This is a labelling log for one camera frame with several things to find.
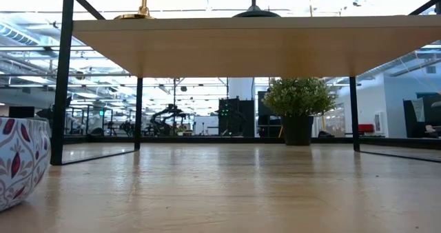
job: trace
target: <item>green plant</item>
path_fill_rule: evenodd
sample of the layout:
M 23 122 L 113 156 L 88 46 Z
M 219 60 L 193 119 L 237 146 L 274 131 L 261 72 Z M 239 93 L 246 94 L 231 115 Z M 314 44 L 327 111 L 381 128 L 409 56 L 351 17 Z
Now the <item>green plant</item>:
M 280 116 L 312 116 L 335 107 L 330 87 L 318 78 L 271 79 L 263 103 Z

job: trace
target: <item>black metal frame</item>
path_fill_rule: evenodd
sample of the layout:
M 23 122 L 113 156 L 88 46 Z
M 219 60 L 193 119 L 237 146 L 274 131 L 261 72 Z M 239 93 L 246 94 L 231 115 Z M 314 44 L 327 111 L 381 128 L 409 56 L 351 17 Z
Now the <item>black metal frame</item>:
M 68 77 L 69 77 L 69 64 L 70 64 L 70 51 L 71 51 L 71 40 L 72 40 L 72 32 L 73 32 L 73 11 L 74 11 L 74 1 L 79 2 L 90 14 L 92 14 L 98 20 L 105 20 L 105 18 L 99 14 L 86 0 L 63 0 L 63 22 L 61 24 L 61 40 L 60 40 L 60 52 L 59 52 L 59 66 L 57 70 L 57 89 L 55 92 L 55 105 L 54 105 L 54 118 L 55 119 L 64 119 L 65 118 L 65 109 L 66 109 L 66 101 L 67 101 L 67 92 L 68 92 Z M 410 15 L 418 15 L 421 12 L 424 12 L 428 8 L 433 5 L 437 5 L 437 14 L 441 14 L 441 10 L 438 8 L 441 7 L 441 0 L 430 0 L 425 3 L 423 6 L 419 7 L 417 10 L 413 11 Z M 416 159 L 423 161 L 435 161 L 441 162 L 441 160 L 434 159 L 425 159 L 414 156 L 402 156 L 398 154 L 387 154 L 387 153 L 375 153 L 375 152 L 366 152 L 360 150 L 360 138 L 358 131 L 358 109 L 357 109 L 357 94 L 356 94 L 356 78 L 349 77 L 349 88 L 350 88 L 350 99 L 351 99 L 351 114 L 352 114 L 352 139 L 347 139 L 345 142 L 351 141 L 353 143 L 353 149 L 356 152 L 368 153 L 368 154 L 379 154 L 384 156 L 395 156 L 401 158 L 408 159 Z M 109 156 L 116 156 L 120 154 L 127 154 L 130 152 L 139 151 L 141 146 L 141 115 L 142 115 L 142 94 L 143 94 L 143 79 L 138 78 L 138 82 L 136 85 L 136 117 L 135 117 L 135 136 L 134 138 L 130 138 L 131 142 L 134 142 L 134 150 L 129 152 L 121 152 L 106 156 L 97 156 L 92 157 L 90 159 L 83 159 L 78 161 L 71 162 L 63 162 L 63 140 L 64 140 L 64 120 L 54 120 L 53 124 L 53 135 L 52 135 L 52 155 L 50 159 L 51 165 L 66 165 L 72 163 L 79 163 L 82 161 L 90 161 L 100 158 L 105 158 Z M 190 141 L 201 141 L 197 138 L 192 138 Z

